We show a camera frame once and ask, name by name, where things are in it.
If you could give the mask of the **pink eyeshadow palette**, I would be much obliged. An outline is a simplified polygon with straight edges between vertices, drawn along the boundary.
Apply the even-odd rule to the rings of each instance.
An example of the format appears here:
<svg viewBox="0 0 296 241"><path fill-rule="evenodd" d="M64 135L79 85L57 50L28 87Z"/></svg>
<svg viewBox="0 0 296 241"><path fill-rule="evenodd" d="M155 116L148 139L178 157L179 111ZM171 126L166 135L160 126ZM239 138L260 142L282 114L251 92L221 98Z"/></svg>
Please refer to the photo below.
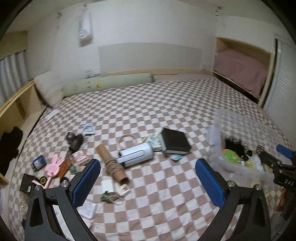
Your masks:
<svg viewBox="0 0 296 241"><path fill-rule="evenodd" d="M90 162L90 158L87 156L84 150L79 150L72 154L75 166L83 166Z"/></svg>

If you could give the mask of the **pink folded blanket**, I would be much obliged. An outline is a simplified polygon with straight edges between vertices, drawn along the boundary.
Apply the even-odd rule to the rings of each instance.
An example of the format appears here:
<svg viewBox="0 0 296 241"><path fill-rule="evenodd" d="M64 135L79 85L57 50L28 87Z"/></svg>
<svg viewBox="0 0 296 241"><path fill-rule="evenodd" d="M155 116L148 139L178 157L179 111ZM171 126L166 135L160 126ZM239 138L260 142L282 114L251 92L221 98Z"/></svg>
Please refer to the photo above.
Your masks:
<svg viewBox="0 0 296 241"><path fill-rule="evenodd" d="M233 49L218 52L214 70L260 98L268 68L260 61Z"/></svg>

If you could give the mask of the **white power adapter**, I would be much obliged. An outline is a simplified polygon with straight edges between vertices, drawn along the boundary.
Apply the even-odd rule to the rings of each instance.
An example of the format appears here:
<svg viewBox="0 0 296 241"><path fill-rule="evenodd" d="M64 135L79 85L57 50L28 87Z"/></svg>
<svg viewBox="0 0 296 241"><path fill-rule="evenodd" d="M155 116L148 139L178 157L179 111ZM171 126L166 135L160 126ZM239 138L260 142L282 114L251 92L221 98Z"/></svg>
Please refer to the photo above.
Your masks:
<svg viewBox="0 0 296 241"><path fill-rule="evenodd" d="M97 204L86 200L82 206L77 207L78 213L86 219L92 220L95 215Z"/></svg>

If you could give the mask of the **blue ink bottle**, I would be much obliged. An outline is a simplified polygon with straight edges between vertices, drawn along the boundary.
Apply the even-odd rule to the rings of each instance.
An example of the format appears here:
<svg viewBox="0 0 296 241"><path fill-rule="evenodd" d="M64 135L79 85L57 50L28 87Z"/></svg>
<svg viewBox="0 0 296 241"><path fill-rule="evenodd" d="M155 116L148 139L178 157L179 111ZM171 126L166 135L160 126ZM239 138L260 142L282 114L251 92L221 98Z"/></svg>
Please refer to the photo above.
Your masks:
<svg viewBox="0 0 296 241"><path fill-rule="evenodd" d="M43 155L40 155L31 162L31 168L33 171L39 171L47 165L47 161Z"/></svg>

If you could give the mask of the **green bolster pillow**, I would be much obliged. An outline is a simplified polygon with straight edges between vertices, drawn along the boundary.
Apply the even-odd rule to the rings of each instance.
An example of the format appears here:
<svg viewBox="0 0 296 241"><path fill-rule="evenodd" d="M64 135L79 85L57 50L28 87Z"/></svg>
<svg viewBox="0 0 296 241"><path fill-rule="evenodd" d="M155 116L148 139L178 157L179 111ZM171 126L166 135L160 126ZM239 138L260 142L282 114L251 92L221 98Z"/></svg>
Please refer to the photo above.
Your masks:
<svg viewBox="0 0 296 241"><path fill-rule="evenodd" d="M81 93L121 88L152 82L154 82L154 78L151 73L92 77L80 81L70 81L65 83L62 88L62 95L63 97L69 97Z"/></svg>

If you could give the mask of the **white cylindrical appliance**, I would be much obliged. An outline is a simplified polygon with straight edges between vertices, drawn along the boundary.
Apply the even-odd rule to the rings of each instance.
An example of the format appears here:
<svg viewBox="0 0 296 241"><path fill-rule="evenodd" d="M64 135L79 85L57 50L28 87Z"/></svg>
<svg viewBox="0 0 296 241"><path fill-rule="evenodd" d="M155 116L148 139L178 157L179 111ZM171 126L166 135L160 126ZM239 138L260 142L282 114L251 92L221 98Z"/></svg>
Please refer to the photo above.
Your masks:
<svg viewBox="0 0 296 241"><path fill-rule="evenodd" d="M154 151L149 143L142 143L134 147L122 150L116 161L125 168L150 160L154 156Z"/></svg>

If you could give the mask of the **black book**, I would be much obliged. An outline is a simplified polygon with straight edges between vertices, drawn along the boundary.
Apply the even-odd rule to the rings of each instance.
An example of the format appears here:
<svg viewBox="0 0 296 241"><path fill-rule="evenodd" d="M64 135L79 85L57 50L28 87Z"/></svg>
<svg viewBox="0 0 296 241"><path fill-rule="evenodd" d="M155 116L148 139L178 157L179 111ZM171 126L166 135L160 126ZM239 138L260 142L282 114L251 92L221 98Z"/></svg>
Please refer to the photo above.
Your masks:
<svg viewBox="0 0 296 241"><path fill-rule="evenodd" d="M163 128L160 134L162 152L166 154L186 155L191 146L183 132Z"/></svg>

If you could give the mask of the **cardboard tube with twine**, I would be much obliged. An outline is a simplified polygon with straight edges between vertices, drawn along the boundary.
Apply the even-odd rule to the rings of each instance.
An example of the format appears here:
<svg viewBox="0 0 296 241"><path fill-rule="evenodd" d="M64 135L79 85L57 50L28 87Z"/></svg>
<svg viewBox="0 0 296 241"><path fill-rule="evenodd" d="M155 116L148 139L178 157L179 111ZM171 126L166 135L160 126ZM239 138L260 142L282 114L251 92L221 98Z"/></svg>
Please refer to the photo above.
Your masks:
<svg viewBox="0 0 296 241"><path fill-rule="evenodd" d="M111 176L113 180L118 182L120 185L128 184L130 180L125 174L124 167L111 156L107 148L103 144L100 144L95 148L95 150L105 164L106 174Z"/></svg>

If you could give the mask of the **black feather toy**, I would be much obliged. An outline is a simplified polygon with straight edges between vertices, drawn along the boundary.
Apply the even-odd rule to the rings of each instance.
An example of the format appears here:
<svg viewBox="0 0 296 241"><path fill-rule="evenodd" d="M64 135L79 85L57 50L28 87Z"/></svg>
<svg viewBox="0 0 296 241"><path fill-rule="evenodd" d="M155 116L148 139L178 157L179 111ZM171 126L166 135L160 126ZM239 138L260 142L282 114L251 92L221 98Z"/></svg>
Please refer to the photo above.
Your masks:
<svg viewBox="0 0 296 241"><path fill-rule="evenodd" d="M234 151L243 161L247 161L253 155L253 151L241 139L235 139L234 137L225 138L224 147Z"/></svg>

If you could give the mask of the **white slatted closet door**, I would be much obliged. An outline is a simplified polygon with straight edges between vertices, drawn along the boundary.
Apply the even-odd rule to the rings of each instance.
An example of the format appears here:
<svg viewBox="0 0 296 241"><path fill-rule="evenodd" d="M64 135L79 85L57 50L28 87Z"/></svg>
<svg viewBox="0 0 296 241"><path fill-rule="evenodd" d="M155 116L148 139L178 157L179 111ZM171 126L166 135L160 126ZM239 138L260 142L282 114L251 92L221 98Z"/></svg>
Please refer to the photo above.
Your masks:
<svg viewBox="0 0 296 241"><path fill-rule="evenodd" d="M280 40L264 110L295 147L295 48Z"/></svg>

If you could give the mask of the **pink bunny fan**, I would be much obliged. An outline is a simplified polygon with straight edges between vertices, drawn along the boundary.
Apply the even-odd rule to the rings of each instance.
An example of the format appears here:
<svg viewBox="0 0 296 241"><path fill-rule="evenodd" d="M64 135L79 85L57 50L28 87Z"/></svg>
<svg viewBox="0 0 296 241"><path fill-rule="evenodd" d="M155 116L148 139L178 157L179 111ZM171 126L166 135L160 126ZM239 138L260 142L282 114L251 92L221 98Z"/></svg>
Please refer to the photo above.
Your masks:
<svg viewBox="0 0 296 241"><path fill-rule="evenodd" d="M41 186L43 189L47 189L49 187L52 179L59 174L60 166L63 164L64 161L65 161L65 157L59 158L59 156L57 154L55 154L52 158L51 164L49 164L45 168L45 171L48 175L48 179L47 179L46 183L43 185L36 180L32 180L31 182L37 186Z"/></svg>

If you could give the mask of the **clear plastic storage bin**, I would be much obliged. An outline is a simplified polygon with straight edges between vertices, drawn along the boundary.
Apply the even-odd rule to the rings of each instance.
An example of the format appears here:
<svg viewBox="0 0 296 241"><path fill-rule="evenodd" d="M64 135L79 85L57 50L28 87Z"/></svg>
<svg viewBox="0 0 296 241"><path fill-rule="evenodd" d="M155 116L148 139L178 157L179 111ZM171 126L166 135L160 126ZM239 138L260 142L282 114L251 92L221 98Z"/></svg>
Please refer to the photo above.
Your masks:
<svg viewBox="0 0 296 241"><path fill-rule="evenodd" d="M277 145L284 143L277 131L229 110L215 112L214 125L208 130L207 138L212 147L210 165L238 186L259 184L265 192L277 188L272 169L257 156L258 146L284 164L292 163L276 150Z"/></svg>

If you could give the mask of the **white fluffy pillow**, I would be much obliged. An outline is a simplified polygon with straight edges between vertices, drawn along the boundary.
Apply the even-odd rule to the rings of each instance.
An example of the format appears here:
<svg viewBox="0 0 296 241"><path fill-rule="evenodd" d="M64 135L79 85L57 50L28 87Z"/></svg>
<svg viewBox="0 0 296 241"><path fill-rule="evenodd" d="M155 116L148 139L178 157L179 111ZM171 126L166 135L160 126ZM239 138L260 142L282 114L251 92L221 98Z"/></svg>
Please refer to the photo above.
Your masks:
<svg viewBox="0 0 296 241"><path fill-rule="evenodd" d="M59 76L49 70L34 78L36 89L50 107L55 107L63 99L62 81Z"/></svg>

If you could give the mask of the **checkered bed sheet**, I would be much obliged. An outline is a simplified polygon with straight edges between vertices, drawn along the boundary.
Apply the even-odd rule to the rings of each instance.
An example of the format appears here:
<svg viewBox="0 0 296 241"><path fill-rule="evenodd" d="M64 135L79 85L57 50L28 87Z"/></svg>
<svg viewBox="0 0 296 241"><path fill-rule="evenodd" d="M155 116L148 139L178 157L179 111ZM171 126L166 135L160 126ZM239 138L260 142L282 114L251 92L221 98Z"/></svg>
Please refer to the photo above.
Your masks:
<svg viewBox="0 0 296 241"><path fill-rule="evenodd" d="M20 184L32 174L38 156L48 161L68 150L68 132L91 130L82 149L99 159L95 149L104 145L112 156L144 142L154 150L151 161L126 171L131 192L120 204L100 200L101 173L88 200L93 204L89 221L99 240L197 240L218 212L197 178L194 166L211 154L206 133L217 110L241 115L233 126L222 118L224 135L241 140L250 149L290 142L256 104L217 79L155 82L107 91L74 95L64 99L58 113L47 110L27 139L10 184L9 218L17 240L24 239L21 225L24 195Z"/></svg>

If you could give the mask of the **round dinosaur coaster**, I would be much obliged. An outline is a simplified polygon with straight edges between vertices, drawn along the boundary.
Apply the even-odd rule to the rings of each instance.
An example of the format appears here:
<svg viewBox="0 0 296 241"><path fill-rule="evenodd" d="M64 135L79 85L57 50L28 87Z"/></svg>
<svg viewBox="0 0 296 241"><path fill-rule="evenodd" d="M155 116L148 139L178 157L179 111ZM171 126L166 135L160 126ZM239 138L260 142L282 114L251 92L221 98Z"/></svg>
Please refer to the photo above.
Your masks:
<svg viewBox="0 0 296 241"><path fill-rule="evenodd" d="M232 162L232 163L240 163L241 162L240 157L232 150L224 149L222 154L229 162Z"/></svg>

